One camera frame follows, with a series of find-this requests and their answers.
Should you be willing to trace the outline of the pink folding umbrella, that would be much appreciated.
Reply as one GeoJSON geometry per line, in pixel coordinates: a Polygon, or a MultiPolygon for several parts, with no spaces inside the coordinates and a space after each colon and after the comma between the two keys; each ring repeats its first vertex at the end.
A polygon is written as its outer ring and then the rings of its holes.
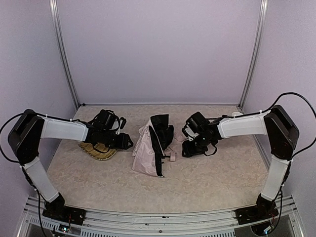
{"type": "Polygon", "coordinates": [[[163,177],[162,164],[165,158],[176,161],[177,152],[173,141],[183,142],[184,135],[175,132],[169,123],[169,114],[153,115],[139,129],[139,138],[132,152],[132,170],[153,177],[163,177]]]}

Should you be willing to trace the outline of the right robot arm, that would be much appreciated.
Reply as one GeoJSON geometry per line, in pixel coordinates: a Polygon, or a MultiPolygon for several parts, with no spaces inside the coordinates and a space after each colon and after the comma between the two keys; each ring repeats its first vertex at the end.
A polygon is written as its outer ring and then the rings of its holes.
{"type": "Polygon", "coordinates": [[[186,140],[182,143],[182,156],[190,158],[204,155],[208,146],[219,140],[235,136],[266,135],[271,147],[271,164],[265,185],[256,204],[235,211],[240,225],[257,222],[278,215],[275,200],[290,172],[291,161],[299,138],[299,129],[280,105],[266,112],[252,115],[233,113],[211,121],[200,112],[190,116],[182,128],[186,140]]]}

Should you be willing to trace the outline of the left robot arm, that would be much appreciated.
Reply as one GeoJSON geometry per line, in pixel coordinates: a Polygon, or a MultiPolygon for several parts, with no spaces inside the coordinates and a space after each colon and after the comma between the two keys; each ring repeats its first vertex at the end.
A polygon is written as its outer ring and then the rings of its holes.
{"type": "Polygon", "coordinates": [[[44,210],[39,216],[69,225],[83,225],[86,210],[65,205],[62,194],[53,186],[40,161],[40,142],[43,139],[83,142],[100,154],[103,151],[97,145],[104,145],[107,151],[128,150],[133,142],[128,134],[121,132],[126,119],[111,110],[101,110],[91,121],[85,122],[42,115],[31,109],[16,118],[18,121],[8,134],[8,143],[27,181],[44,200],[44,210]]]}

